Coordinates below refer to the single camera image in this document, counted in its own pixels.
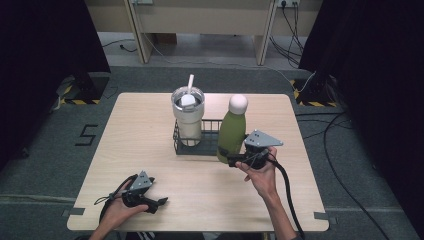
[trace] power strip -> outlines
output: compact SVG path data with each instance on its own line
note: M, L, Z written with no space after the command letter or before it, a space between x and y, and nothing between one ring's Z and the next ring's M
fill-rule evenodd
M284 0L278 0L277 7L281 7L281 3L283 1ZM296 3L297 3L297 6L299 7L299 4L300 4L300 0L285 0L285 1L286 1L286 8L294 8Z

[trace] green bottle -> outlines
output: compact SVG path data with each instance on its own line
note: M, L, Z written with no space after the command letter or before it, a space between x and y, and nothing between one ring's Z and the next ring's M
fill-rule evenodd
M218 135L216 155L222 163L228 164L227 154L240 153L246 136L247 98L241 94L231 97L228 112L222 120Z

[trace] black cable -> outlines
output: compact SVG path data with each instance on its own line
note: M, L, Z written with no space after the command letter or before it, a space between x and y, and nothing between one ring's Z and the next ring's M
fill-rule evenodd
M289 61L290 66L292 66L293 68L297 68L297 67L295 67L295 66L291 65L291 63L290 63L290 62L293 62L293 63L295 63L296 65L299 65L299 62L298 62L296 59L294 59L293 57L291 57L291 56L290 56L290 54L289 54L289 50L286 50L286 49L284 49L283 47L281 47L280 45L278 45L278 44L275 42L275 40L274 40L274 38L273 38L273 37L270 37L270 40L271 40L271 43L272 43L272 45L274 46L274 48L277 50L277 52L278 52L279 54L281 54L281 55L283 55L284 57L286 57L286 58L287 58L287 60Z
M328 113L298 113L295 116L296 117L300 117L300 116L314 116L314 115L337 115L337 114L341 114L344 112L328 112Z
M295 36L296 36L296 39L297 39L297 43L298 43L300 52L303 53L303 45L300 42L300 40L299 40L299 34L297 33L297 24L299 22L299 5L298 5L297 2L294 2L293 4L294 4L294 15L295 15L295 17L294 17L294 31L295 31Z
M275 156L274 156L274 159L275 160L267 159L267 161L271 162L276 168L278 168L278 170L280 170L281 174L283 175L284 183L286 185L287 202L289 203L289 208L290 208L290 212L292 214L293 220L294 220L294 224L296 225L297 230L299 231L299 234L302 237L302 239L305 240L306 239L305 233L303 232L303 229L300 226L299 220L297 219L297 216L296 216L296 211L295 211L294 206L293 206L293 201L292 201L292 198L291 198L291 191L290 191L289 176L287 175L287 172L283 168L283 166L281 166L281 164L277 162L277 159L275 158Z
M97 199L95 202L94 202L94 205L97 205L97 204L99 204L99 203L101 203L101 202L104 202L104 201L106 201L106 200L111 200L111 201L113 201L114 199L115 199L115 195L116 194L118 194L118 192L119 192L119 190L121 190L121 188L122 188L122 186L124 186L125 185L125 183L126 182L128 182L129 180L132 180L132 179L135 179L135 178L137 178L138 177L138 175L137 174L135 174L135 175L132 175L132 176L129 176L127 179L125 179L125 181L123 181L122 183L121 183L121 185L119 185L119 187L113 192L113 193L110 193L109 194L109 196L107 196L107 197L101 197L101 198L99 198L99 199Z
M108 44L102 45L102 47L107 47L107 46L114 44L114 43L126 42L126 41L135 41L135 40L134 39L121 39L121 40L113 41L113 42L110 42Z
M126 47L124 47L124 45L119 45L119 47L122 49L122 50L125 50L125 51L127 51L127 52L135 52L135 51L137 51L137 48L136 49L134 49L134 50L129 50L129 49L127 49Z
M368 216L368 218L374 223L374 225L378 228L378 230L380 230L380 232L381 232L381 234L383 234L384 238L387 239L387 240L389 240L389 237L386 235L386 233L381 228L381 226L377 223L377 221L375 221L375 219L370 215L370 213L352 195L352 193L350 193L349 189L347 189L347 187L341 181L339 175L337 174L336 170L334 169L333 163L331 162L330 155L328 154L328 149L327 149L327 132L328 132L328 129L330 129L331 125L336 121L336 119L339 118L340 116L342 116L343 114L344 113L340 113L336 117L334 117L333 120L331 120L331 122L328 124L328 126L324 130L324 140L323 141L324 141L325 156L327 157L327 161L328 161L328 164L330 165L331 171L333 172L334 176L336 177L337 181L340 183L340 185L342 186L342 188L346 191L346 193L350 196L350 198L359 206L359 208L361 208L361 210Z
M341 125L339 125L340 123L333 123L333 126L339 126L339 127L342 127L342 128L346 128L346 129L353 129L353 128L349 128L349 127L345 127L345 126L341 126ZM308 138L311 138L311 137L315 137L315 136L318 136L318 135L320 135L321 133L324 133L325 132L325 130L324 131L321 131L321 132L318 132L318 133L314 133L314 134L312 134L312 135L309 135L309 136L307 136L307 137L304 137L303 138L303 140L305 140L305 139L308 139Z
M287 54L288 54L288 56L290 57L290 49L291 49L291 45L293 44L293 36L292 36L292 40L290 41L290 44L289 44L289 51L287 52ZM297 67L296 66L293 66L291 63L290 63L290 61L288 61L289 62L289 65L291 66L291 67L293 67L293 68L299 68L299 63L297 63Z
M274 37L273 36L271 36L270 38L269 38L270 40L271 40L271 42L272 42L272 44L274 45L274 47L277 49L277 51L278 52L283 52L284 54L287 54L288 53L288 51L289 50L286 50L286 49L284 49L283 47L281 47L280 45L278 45L278 43L275 41L275 39L274 39ZM292 55L296 55L296 56L298 56L298 57L301 57L302 55L300 55L300 54L298 54L298 53L291 53Z
M324 121L324 120L319 120L319 119L302 119L302 120L297 120L298 122L321 122L321 123L330 123L329 121ZM341 125L342 123L348 122L350 120L345 120L345 121L341 121L339 123L333 123L334 126L337 127L341 127L341 128L345 128L345 129L354 129L353 127L347 127L347 126L343 126Z
M287 16L286 16L286 13L284 12L284 9L285 9L285 7L283 7L282 8L282 10L283 10L283 16L284 16L284 18L286 19L286 22L287 22L287 24L289 25L289 28L290 28L290 31L291 31L291 33L292 33L292 41L294 41L297 45L298 45L298 47L301 49L301 52L303 51L303 46L302 46L302 44L300 43L300 40L299 40L299 37L298 37L298 35L297 35L297 32L295 32L294 30L293 30L293 28L292 28L292 26L291 26L291 24L290 24L290 21L289 21L289 19L287 18ZM296 8L295 8L295 27L296 27L296 29L297 29L297 20L296 20L296 16L297 16L297 13L296 13Z
M117 92L118 92L118 86L116 86L116 87L110 87L110 88L115 88L115 92L113 92L111 95L109 95L109 96L106 96L106 95L104 95L103 94L103 97L105 97L106 99L110 99L111 97L113 97Z

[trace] black curtain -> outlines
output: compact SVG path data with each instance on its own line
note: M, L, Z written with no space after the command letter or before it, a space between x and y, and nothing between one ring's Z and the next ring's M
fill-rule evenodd
M110 68L83 0L0 3L0 167L30 141L64 78L88 72Z
M337 78L373 161L424 239L423 5L324 0L300 68Z

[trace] hand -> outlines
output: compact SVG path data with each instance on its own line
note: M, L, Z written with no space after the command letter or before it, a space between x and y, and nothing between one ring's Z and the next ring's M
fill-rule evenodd
M124 190L128 184L129 181L124 184L124 186L121 188L121 191ZM116 198L109 205L102 220L100 221L99 226L91 235L90 239L103 239L110 231L119 227L127 219L137 213L145 212L147 209L149 209L149 206L144 204L129 208L125 206L122 198Z
M277 149L275 147L269 147L268 150L270 151L268 159L275 161L274 157L277 156ZM236 167L247 173L244 181L247 182L252 180L253 186L262 198L266 198L277 193L275 184L275 166L272 163L267 161L265 166L258 170L241 162L236 162Z

